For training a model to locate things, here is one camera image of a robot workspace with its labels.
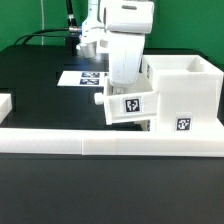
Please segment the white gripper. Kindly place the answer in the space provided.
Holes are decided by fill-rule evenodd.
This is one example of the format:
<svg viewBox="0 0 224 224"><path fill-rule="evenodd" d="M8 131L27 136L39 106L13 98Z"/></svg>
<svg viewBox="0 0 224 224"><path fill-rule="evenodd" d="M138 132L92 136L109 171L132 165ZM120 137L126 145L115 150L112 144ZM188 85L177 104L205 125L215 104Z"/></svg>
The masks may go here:
<svg viewBox="0 0 224 224"><path fill-rule="evenodd" d="M144 44L144 34L109 33L109 78L112 86L128 88L135 83Z"/></svg>

